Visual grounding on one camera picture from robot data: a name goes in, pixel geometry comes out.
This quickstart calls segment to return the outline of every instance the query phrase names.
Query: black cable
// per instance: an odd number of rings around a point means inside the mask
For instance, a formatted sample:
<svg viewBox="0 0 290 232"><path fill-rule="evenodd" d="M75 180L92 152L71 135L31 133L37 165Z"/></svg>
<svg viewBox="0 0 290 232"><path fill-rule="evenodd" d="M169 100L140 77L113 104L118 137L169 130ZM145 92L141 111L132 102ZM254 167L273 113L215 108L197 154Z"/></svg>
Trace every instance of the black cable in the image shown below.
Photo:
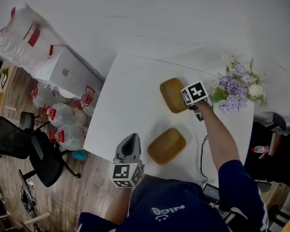
<svg viewBox="0 0 290 232"><path fill-rule="evenodd" d="M206 135L206 137L204 138L203 142L202 142L202 146L201 146L201 165L200 165L200 172L201 172L201 175L205 178L202 183L201 183L201 188L204 187L205 183L208 181L208 178L207 176L204 175L203 173L203 169L202 169L202 162L203 162L203 147L204 147L204 144L206 142L206 140L208 139L208 135Z"/></svg>

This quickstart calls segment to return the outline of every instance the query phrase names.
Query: flower bouquet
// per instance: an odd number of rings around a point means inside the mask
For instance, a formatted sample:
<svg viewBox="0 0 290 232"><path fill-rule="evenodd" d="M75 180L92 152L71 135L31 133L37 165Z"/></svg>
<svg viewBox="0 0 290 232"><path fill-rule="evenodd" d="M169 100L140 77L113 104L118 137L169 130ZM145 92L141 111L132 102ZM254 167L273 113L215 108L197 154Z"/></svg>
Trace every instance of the flower bouquet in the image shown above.
<svg viewBox="0 0 290 232"><path fill-rule="evenodd" d="M219 109L229 112L234 109L247 107L248 100L267 105L261 78L253 71L253 59L249 68L245 68L237 57L231 54L224 55L229 59L226 75L219 74L211 86L214 103L219 103Z"/></svg>

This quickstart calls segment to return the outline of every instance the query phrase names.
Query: white table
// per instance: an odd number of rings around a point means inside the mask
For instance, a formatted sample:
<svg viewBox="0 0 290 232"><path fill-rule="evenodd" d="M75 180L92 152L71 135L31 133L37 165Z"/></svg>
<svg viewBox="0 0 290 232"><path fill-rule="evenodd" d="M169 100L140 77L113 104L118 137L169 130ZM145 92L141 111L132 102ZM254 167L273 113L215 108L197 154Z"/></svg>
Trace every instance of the white table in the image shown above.
<svg viewBox="0 0 290 232"><path fill-rule="evenodd" d="M177 77L184 85L202 80L209 83L213 76L186 67L158 60L117 55L95 108L84 149L113 161L117 145L136 132L140 137L141 160L145 173L165 179L201 182L199 173L200 146L207 135L204 122L199 122L192 111L173 114L165 104L160 84ZM232 134L244 163L252 130L254 104L240 112L222 114L214 107L217 116ZM167 129L175 127L185 137L186 148L169 164L160 166L148 155L149 144ZM208 183L218 186L208 143L203 153L203 172Z"/></svg>

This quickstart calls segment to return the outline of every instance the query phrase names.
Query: person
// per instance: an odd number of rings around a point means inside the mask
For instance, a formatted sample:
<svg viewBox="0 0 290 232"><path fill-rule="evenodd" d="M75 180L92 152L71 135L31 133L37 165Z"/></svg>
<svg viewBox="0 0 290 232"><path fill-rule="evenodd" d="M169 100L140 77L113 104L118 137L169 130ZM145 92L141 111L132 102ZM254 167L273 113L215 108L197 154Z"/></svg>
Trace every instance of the person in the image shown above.
<svg viewBox="0 0 290 232"><path fill-rule="evenodd" d="M205 101L199 101L195 106L203 115L212 158L218 171L221 206L232 214L227 219L241 218L237 222L240 227L238 231L267 231L266 207L259 189L239 161L233 137ZM119 188L105 219L81 213L78 231L236 232L233 228L229 230L231 223L204 201L199 185L162 179L144 185L143 181L132 197L131 188Z"/></svg>

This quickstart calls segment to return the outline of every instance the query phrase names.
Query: navy t-shirt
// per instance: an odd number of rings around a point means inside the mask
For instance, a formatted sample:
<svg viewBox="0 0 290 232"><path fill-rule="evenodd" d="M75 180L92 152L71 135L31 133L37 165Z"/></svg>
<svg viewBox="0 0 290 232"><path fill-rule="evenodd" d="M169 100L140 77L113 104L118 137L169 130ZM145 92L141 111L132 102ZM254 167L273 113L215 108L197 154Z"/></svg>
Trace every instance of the navy t-shirt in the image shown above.
<svg viewBox="0 0 290 232"><path fill-rule="evenodd" d="M266 231L266 207L241 162L226 162L218 176L221 205L241 214L259 231ZM129 216L120 226L91 213L81 213L78 227L80 232L229 232L221 215L204 202L200 186L179 180L137 187L132 193Z"/></svg>

